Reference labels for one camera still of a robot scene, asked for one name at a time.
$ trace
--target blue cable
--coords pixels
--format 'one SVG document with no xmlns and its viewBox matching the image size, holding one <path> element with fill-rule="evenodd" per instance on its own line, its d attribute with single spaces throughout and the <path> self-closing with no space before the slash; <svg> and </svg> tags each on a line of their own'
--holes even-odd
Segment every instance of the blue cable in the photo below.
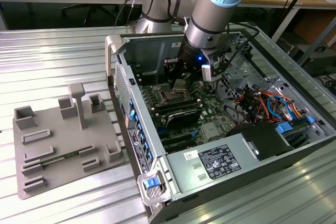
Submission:
<svg viewBox="0 0 336 224">
<path fill-rule="evenodd" d="M 288 113 L 291 115 L 291 117 L 294 118 L 294 119 L 297 119 L 297 116 L 290 110 L 290 108 L 289 108 L 289 106 L 288 106 L 288 103 L 285 101 L 284 98 L 279 97 L 279 96 L 277 96 L 277 95 L 273 95 L 272 97 L 279 98 L 279 99 L 285 104 L 286 109 L 288 110 Z M 275 116 L 276 116 L 277 118 L 279 118 L 279 119 L 281 120 L 281 122 L 282 122 L 282 118 L 281 118 L 281 116 L 279 116 L 278 114 L 274 113 L 274 112 L 272 111 L 272 109 L 270 108 L 270 103 L 271 103 L 271 98 L 272 98 L 272 97 L 268 98 L 268 101 L 267 101 L 267 108 L 268 108 L 269 112 L 270 112 L 272 115 L 275 115 Z"/>
</svg>

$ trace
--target gray plastic part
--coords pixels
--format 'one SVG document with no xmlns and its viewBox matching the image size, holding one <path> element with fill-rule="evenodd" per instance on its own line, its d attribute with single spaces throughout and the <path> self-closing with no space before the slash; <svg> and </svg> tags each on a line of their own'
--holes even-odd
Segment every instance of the gray plastic part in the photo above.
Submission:
<svg viewBox="0 0 336 224">
<path fill-rule="evenodd" d="M 14 109 L 14 122 L 20 130 L 36 127 L 33 116 L 35 116 L 30 106 Z"/>
<path fill-rule="evenodd" d="M 76 99 L 76 107 L 77 113 L 79 115 L 79 126 L 80 129 L 83 130 L 86 128 L 84 113 L 83 113 L 83 105 L 82 105 L 82 96 L 85 95 L 85 90 L 83 84 L 73 83 L 68 85 L 69 94 L 72 98 Z"/>
<path fill-rule="evenodd" d="M 45 130 L 36 131 L 36 132 L 33 132 L 33 133 L 23 135 L 21 137 L 21 139 L 22 139 L 21 142 L 23 144 L 30 144 L 30 143 L 33 143 L 35 141 L 46 139 L 47 137 L 50 137 L 50 136 L 51 136 L 50 129 L 45 129 Z"/>
<path fill-rule="evenodd" d="M 46 180 L 44 179 L 43 176 L 38 176 L 32 179 L 27 180 L 24 183 L 24 188 L 23 191 L 26 193 L 39 189 L 41 187 L 45 187 L 47 185 Z"/>
<path fill-rule="evenodd" d="M 96 113 L 105 109 L 104 101 L 100 97 L 100 94 L 92 94 L 89 96 L 89 102 L 91 105 L 91 113 Z"/>
<path fill-rule="evenodd" d="M 100 162 L 98 157 L 90 158 L 82 162 L 84 172 L 88 172 L 89 170 L 97 168 L 99 166 Z"/>
<path fill-rule="evenodd" d="M 82 102 L 82 108 L 87 125 L 84 130 L 78 127 L 76 116 L 63 120 L 59 107 L 34 111 L 36 127 L 20 130 L 13 119 L 17 193 L 20 199 L 41 194 L 125 161 L 124 153 L 118 153 L 121 149 L 119 140 L 106 108 L 91 113 L 88 100 Z M 45 129 L 50 130 L 50 137 L 29 144 L 22 143 L 22 136 Z M 37 155 L 45 154 L 49 146 L 53 147 L 53 154 L 45 157 Z M 94 157 L 98 157 L 100 166 L 91 166 L 84 172 L 82 162 Z M 25 182 L 40 175 L 47 182 L 46 186 L 25 192 Z"/>
<path fill-rule="evenodd" d="M 77 116 L 77 109 L 72 102 L 72 98 L 60 98 L 58 99 L 58 104 L 63 119 Z"/>
<path fill-rule="evenodd" d="M 84 157 L 84 156 L 97 152 L 97 149 L 94 145 L 88 145 L 88 146 L 78 149 L 78 151 L 79 151 L 78 152 L 79 156 Z"/>
<path fill-rule="evenodd" d="M 105 158 L 107 162 L 113 162 L 117 159 L 119 159 L 120 157 L 123 156 L 122 151 L 121 151 L 121 147 L 120 147 L 120 143 L 117 140 L 116 141 L 116 151 L 115 152 L 111 152 L 108 145 L 105 146 Z"/>
<path fill-rule="evenodd" d="M 30 165 L 30 166 L 23 166 L 22 170 L 21 170 L 21 173 L 25 176 L 29 175 L 29 174 L 32 174 L 32 173 L 36 173 L 36 172 L 41 172 L 43 170 L 43 166 L 41 166 L 40 164 L 40 160 L 38 159 L 38 162 L 37 164 L 35 165 Z"/>
<path fill-rule="evenodd" d="M 27 157 L 27 154 L 25 153 L 24 154 L 24 162 L 25 163 L 28 163 L 28 162 L 31 162 L 31 161 L 34 161 L 34 160 L 37 160 L 37 159 L 41 159 L 41 158 L 44 158 L 44 157 L 47 157 L 47 156 L 50 156 L 52 155 L 53 153 L 55 152 L 54 148 L 52 146 L 49 146 L 49 151 L 47 152 L 43 152 L 42 154 L 37 154 L 33 157 Z"/>
</svg>

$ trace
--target power supply label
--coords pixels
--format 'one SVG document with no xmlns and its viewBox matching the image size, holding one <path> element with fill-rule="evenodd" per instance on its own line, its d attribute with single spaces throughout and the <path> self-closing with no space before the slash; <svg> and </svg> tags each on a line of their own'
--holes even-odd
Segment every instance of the power supply label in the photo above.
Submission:
<svg viewBox="0 0 336 224">
<path fill-rule="evenodd" d="M 211 179 L 217 179 L 241 169 L 226 144 L 199 152 L 198 156 Z"/>
</svg>

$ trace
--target electronic component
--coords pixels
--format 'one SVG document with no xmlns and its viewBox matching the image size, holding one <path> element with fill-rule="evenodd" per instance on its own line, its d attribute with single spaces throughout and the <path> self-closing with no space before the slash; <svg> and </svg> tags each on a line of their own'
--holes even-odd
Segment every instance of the electronic component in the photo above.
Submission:
<svg viewBox="0 0 336 224">
<path fill-rule="evenodd" d="M 207 140 L 211 140 L 211 139 L 214 139 L 216 137 L 221 136 L 221 134 L 219 133 L 217 127 L 212 122 L 211 123 L 203 124 L 201 126 L 201 128 L 202 128 L 202 130 L 204 132 L 204 135 L 206 136 Z"/>
<path fill-rule="evenodd" d="M 234 128 L 230 134 L 234 135 L 238 133 L 241 133 L 247 142 L 255 146 L 258 151 L 257 158 L 260 161 L 293 149 L 279 135 L 276 131 L 276 126 L 272 123 L 262 122 L 256 125 L 243 125 Z"/>
<path fill-rule="evenodd" d="M 179 112 L 168 116 L 167 128 L 171 128 L 177 125 L 187 125 L 197 121 L 201 115 L 201 110 L 188 110 L 185 112 Z"/>
<path fill-rule="evenodd" d="M 291 166 L 331 141 L 336 132 L 329 116 L 315 113 L 316 103 L 264 59 L 271 55 L 263 54 L 268 49 L 261 44 L 251 42 L 256 48 L 253 59 L 259 57 L 274 71 L 272 80 L 238 54 L 227 70 L 216 74 L 219 82 L 197 79 L 185 89 L 180 81 L 172 85 L 160 65 L 174 59 L 177 49 L 171 45 L 181 41 L 181 35 L 127 39 L 118 54 L 114 90 L 130 136 L 125 146 L 155 224 L 164 221 L 163 216 L 180 214 L 177 204 L 193 197 L 190 192 L 199 197 L 184 202 L 183 211 Z M 162 53 L 163 46 L 171 50 Z M 125 63 L 133 61 L 136 66 L 137 60 L 142 73 L 133 73 Z M 134 74 L 145 81 L 133 85 L 129 80 L 136 78 Z M 129 118 L 132 110 L 134 119 Z M 281 134 L 278 124 L 285 128 Z M 143 182 L 157 174 L 160 187 L 146 189 Z"/>
</svg>

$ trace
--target sticker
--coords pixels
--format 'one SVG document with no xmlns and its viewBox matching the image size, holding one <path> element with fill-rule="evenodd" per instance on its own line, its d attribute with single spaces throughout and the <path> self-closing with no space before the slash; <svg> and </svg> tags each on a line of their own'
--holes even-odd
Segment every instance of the sticker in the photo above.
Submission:
<svg viewBox="0 0 336 224">
<path fill-rule="evenodd" d="M 183 153 L 183 155 L 184 155 L 186 160 L 191 160 L 193 158 L 198 157 L 198 151 L 194 150 L 194 151 L 191 151 L 191 152 L 185 152 L 185 153 Z"/>
<path fill-rule="evenodd" d="M 241 169 L 227 144 L 200 152 L 198 155 L 211 179 L 217 179 Z"/>
<path fill-rule="evenodd" d="M 142 146 L 141 144 L 139 144 L 138 135 L 134 129 L 128 130 L 128 134 L 130 136 L 130 140 L 133 145 L 135 155 L 137 156 L 136 158 L 138 161 L 138 165 L 141 168 L 142 173 L 147 173 L 149 167 L 146 161 L 146 157 L 143 154 Z"/>
<path fill-rule="evenodd" d="M 181 46 L 181 42 L 172 43 L 172 48 L 180 47 L 180 46 Z"/>
</svg>

